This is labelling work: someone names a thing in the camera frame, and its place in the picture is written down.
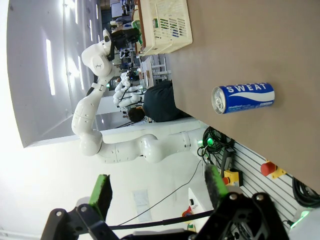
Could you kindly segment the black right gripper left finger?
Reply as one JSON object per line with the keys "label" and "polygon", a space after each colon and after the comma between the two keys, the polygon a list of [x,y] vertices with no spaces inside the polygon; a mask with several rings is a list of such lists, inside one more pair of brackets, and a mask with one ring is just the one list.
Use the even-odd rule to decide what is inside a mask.
{"label": "black right gripper left finger", "polygon": [[106,224],[113,191],[110,176],[100,174],[88,203],[76,206],[72,211],[53,209],[41,235],[42,240],[77,240],[89,234],[94,240],[117,240],[117,235]]}

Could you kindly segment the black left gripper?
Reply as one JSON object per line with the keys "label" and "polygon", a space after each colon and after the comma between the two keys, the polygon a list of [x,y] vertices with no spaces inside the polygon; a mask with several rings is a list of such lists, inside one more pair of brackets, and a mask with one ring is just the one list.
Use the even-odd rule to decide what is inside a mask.
{"label": "black left gripper", "polygon": [[126,45],[130,42],[128,39],[129,33],[129,29],[117,30],[110,35],[111,42],[115,45]]}

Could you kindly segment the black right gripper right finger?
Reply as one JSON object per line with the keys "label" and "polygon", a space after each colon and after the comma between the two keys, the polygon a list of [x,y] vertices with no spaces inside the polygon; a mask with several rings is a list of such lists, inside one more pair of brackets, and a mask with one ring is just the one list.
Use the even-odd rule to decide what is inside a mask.
{"label": "black right gripper right finger", "polygon": [[270,196],[231,192],[217,167],[205,166],[204,179],[213,212],[197,234],[198,240],[223,240],[233,225],[243,226],[252,240],[288,240],[289,236]]}

